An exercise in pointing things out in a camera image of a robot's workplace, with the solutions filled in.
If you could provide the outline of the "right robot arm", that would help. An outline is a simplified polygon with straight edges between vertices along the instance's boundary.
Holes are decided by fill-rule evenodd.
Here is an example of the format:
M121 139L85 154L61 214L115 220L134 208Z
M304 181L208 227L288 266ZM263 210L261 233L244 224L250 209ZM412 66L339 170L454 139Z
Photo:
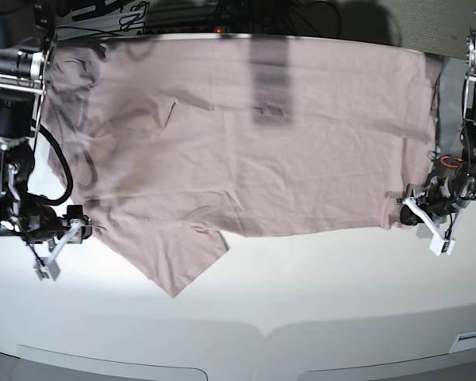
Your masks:
M80 205L58 216L55 207L74 189L69 164L40 118L47 94L48 67L56 46L56 18L63 1L0 1L0 237L19 237L30 249L47 243L49 256L34 252L39 279L57 280L57 257L67 244L92 234L91 220ZM36 139L43 136L59 159L66 190L56 199L32 194Z

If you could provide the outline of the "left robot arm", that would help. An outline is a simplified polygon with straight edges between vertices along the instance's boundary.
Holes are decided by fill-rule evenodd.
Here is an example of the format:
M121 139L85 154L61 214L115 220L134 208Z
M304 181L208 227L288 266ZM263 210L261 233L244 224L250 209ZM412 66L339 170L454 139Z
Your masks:
M466 41L467 70L461 96L462 126L459 141L462 155L441 156L436 163L453 172L445 177L432 177L426 185L411 190L397 203L401 208L401 223L423 224L431 233L430 250L440 256L450 255L455 246L454 230L459 215L476 201L476 28Z

